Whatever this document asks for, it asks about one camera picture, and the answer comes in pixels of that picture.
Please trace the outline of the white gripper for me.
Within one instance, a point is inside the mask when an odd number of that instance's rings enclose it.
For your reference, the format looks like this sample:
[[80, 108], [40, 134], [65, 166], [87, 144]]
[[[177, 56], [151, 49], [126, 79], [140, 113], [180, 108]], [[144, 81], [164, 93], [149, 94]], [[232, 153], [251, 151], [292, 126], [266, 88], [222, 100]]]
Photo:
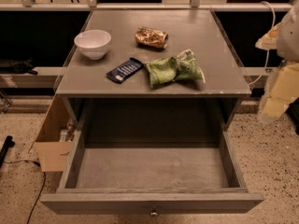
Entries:
[[[281, 23], [273, 26], [255, 43], [257, 49], [277, 49], [287, 61], [299, 61], [299, 1], [296, 1]], [[299, 63], [286, 63], [267, 79], [258, 110], [260, 122], [279, 119], [290, 104], [299, 98]]]

